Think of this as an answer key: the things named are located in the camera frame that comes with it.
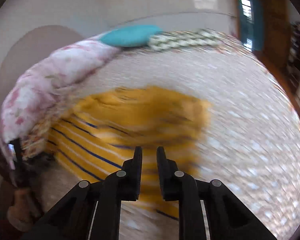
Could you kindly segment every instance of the black object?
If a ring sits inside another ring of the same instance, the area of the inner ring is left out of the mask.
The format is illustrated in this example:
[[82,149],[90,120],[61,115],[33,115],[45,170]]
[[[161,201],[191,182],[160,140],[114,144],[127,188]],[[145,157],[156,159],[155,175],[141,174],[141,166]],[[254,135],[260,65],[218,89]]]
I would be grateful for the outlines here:
[[[205,240],[200,200],[204,200],[212,240],[275,240],[270,231],[220,180],[210,183],[178,171],[163,147],[157,149],[162,196],[179,201],[179,239]],[[83,180],[46,213],[21,240],[117,240],[121,201],[136,201],[140,192],[142,149],[104,181]]]

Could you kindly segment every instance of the clothing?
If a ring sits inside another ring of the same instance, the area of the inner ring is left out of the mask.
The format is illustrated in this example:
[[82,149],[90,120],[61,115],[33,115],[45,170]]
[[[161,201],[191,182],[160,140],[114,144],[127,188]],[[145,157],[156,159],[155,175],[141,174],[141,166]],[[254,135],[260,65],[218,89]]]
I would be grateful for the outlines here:
[[47,148],[82,179],[96,182],[121,169],[143,148],[137,205],[178,217],[178,205],[163,204],[156,148],[179,169],[195,175],[194,145],[208,123],[207,101],[159,87],[118,88],[82,99],[49,132]]

